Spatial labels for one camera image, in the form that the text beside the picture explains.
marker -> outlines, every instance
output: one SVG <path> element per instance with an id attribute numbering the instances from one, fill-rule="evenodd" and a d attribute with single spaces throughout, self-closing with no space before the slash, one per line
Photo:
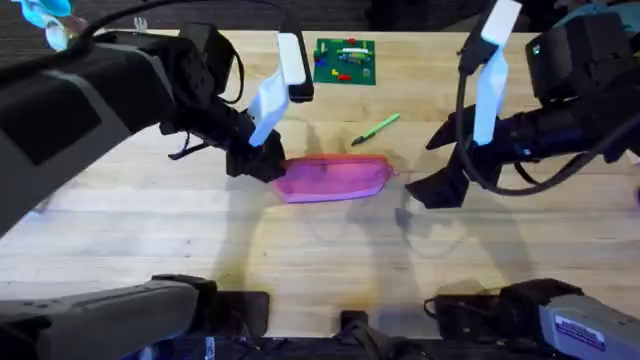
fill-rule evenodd
<path id="1" fill-rule="evenodd" d="M 380 124 L 376 125 L 373 129 L 369 130 L 366 134 L 358 137 L 357 139 L 353 140 L 353 142 L 351 143 L 351 146 L 356 146 L 359 144 L 362 144 L 363 142 L 371 139 L 372 137 L 374 137 L 378 131 L 382 130 L 384 127 L 386 127 L 387 125 L 391 124 L 392 122 L 398 120 L 400 118 L 400 114 L 399 113 L 395 113 L 391 116 L 389 116 L 386 120 L 384 120 L 383 122 L 381 122 Z"/>

wooden tabletop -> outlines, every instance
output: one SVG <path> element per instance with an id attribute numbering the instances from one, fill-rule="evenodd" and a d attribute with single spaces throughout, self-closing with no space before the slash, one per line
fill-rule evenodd
<path id="1" fill-rule="evenodd" d="M 276 69 L 275 33 L 225 34 L 246 66 L 246 106 Z M 381 194 L 282 204 L 270 185 L 227 177 L 219 150 L 170 161 L 166 155 L 183 136 L 150 128 L 71 180 L 43 215 L 27 215 L 5 235 L 0 297 L 64 295 L 185 273 L 223 289 L 269 292 L 271 335 L 319 336 L 335 332 L 342 309 L 368 310 L 374 324 L 409 328 L 413 321 L 420 330 L 422 300 L 437 292 L 553 277 L 640 316 L 637 169 L 624 159 L 598 159 L 537 196 L 498 197 L 471 185 L 463 208 L 428 211 L 403 185 L 448 159 L 450 147 L 424 146 L 453 110 L 456 51 L 466 34 L 308 32 L 309 54 L 317 37 L 375 40 L 378 85 L 316 84 L 314 101 L 292 104 L 278 124 L 287 155 L 383 154 L 399 175 Z M 505 50 L 505 115 L 537 107 L 523 54 L 531 37 L 515 34 Z M 231 83 L 229 97 L 235 72 Z M 395 112 L 401 120 L 349 146 Z M 565 161 L 529 169 L 544 179 Z M 510 167 L 500 183 L 526 186 Z"/>

cable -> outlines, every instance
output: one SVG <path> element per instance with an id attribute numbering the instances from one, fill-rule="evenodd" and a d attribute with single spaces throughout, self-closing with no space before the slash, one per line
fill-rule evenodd
<path id="1" fill-rule="evenodd" d="M 522 163 L 513 163 L 513 167 L 516 169 L 516 172 L 522 177 L 522 179 L 528 182 L 531 185 L 540 185 L 536 179 L 534 179 L 527 170 L 522 166 Z"/>
<path id="2" fill-rule="evenodd" d="M 429 304 L 431 304 L 434 301 L 436 301 L 436 298 L 429 298 L 425 300 L 424 303 L 422 304 L 422 308 L 424 309 L 424 312 L 425 314 L 427 314 L 427 316 L 429 316 L 434 320 L 438 320 L 438 315 L 436 315 L 436 313 L 434 313 L 433 311 L 429 310 Z"/>
<path id="3" fill-rule="evenodd" d="M 465 172 L 471 177 L 473 181 L 476 181 L 483 188 L 503 196 L 527 196 L 541 193 L 548 190 L 558 184 L 563 183 L 568 178 L 582 170 L 588 163 L 590 163 L 596 156 L 600 155 L 603 151 L 613 145 L 621 137 L 627 135 L 633 128 L 640 125 L 640 114 L 627 120 L 624 124 L 620 125 L 609 135 L 605 136 L 599 143 L 596 144 L 591 150 L 579 154 L 574 157 L 565 167 L 558 171 L 555 175 L 549 179 L 539 183 L 538 185 L 524 188 L 524 189 L 505 189 L 489 183 L 475 168 L 469 154 L 464 146 L 464 129 L 462 112 L 464 110 L 464 95 L 467 85 L 467 75 L 460 74 L 458 80 L 458 94 L 456 98 L 456 152 L 460 160 L 464 164 Z"/>
<path id="4" fill-rule="evenodd" d="M 233 56 L 235 56 L 236 61 L 238 62 L 238 75 L 240 76 L 240 89 L 238 89 L 238 96 L 234 100 L 227 100 L 227 99 L 221 98 L 222 102 L 224 102 L 227 105 L 233 105 L 238 103 L 240 99 L 242 99 L 242 94 L 244 93 L 244 64 L 242 63 L 242 59 L 240 59 L 240 54 L 238 54 L 236 49 L 233 49 Z"/>
<path id="5" fill-rule="evenodd" d="M 157 7 L 173 5 L 173 4 L 187 4 L 197 2 L 212 2 L 212 1 L 231 1 L 231 0 L 158 0 L 153 2 L 143 3 L 141 5 L 133 6 L 124 10 L 116 11 L 101 19 L 98 19 L 84 29 L 84 31 L 78 35 L 71 47 L 65 51 L 58 52 L 56 54 L 43 56 L 34 60 L 26 61 L 20 64 L 10 66 L 0 71 L 0 84 L 13 82 L 21 77 L 32 75 L 36 72 L 51 69 L 52 67 L 62 65 L 73 59 L 87 55 L 93 48 L 93 35 L 105 26 L 113 23 L 121 18 L 135 15 L 143 11 L 151 10 Z M 284 14 L 290 24 L 295 24 L 300 27 L 293 14 L 282 7 L 280 4 L 268 1 L 268 0 L 241 0 L 256 4 L 269 5 L 274 9 L 279 10 Z"/>

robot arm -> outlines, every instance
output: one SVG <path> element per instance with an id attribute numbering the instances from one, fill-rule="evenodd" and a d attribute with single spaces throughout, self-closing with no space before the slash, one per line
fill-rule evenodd
<path id="1" fill-rule="evenodd" d="M 497 121 L 495 130 L 490 127 L 488 143 L 476 142 L 477 134 L 472 133 L 479 121 L 477 109 L 480 119 L 488 120 L 486 106 L 464 109 L 460 101 L 466 77 L 498 51 L 481 38 L 480 29 L 472 31 L 462 51 L 459 107 L 427 145 L 431 150 L 457 143 L 455 151 L 446 168 L 407 185 L 427 208 L 462 206 L 470 181 L 499 195 L 537 194 L 565 181 L 598 155 L 613 162 L 626 150 L 640 150 L 640 107 L 634 100 L 639 95 L 640 65 L 616 14 L 577 17 L 527 44 L 534 95 L 542 107 Z M 572 153 L 573 160 L 540 183 L 520 166 Z M 505 164 L 514 164 L 533 186 L 498 187 Z"/>
<path id="2" fill-rule="evenodd" d="M 285 92 L 295 102 L 311 101 L 302 33 L 290 22 L 281 31 L 297 45 L 288 55 L 299 66 Z M 198 149 L 226 151 L 230 176 L 269 182 L 284 175 L 278 132 L 268 129 L 260 144 L 250 144 L 251 116 L 218 96 L 236 54 L 215 27 L 187 24 L 179 37 L 109 32 L 93 42 L 85 56 L 0 84 L 0 163 L 8 169 L 0 177 L 0 234 L 120 142 L 155 124 L 164 135 L 184 131 L 201 138 Z M 12 71 L 0 71 L 0 78 L 11 78 Z M 273 118 L 270 112 L 262 111 Z"/>

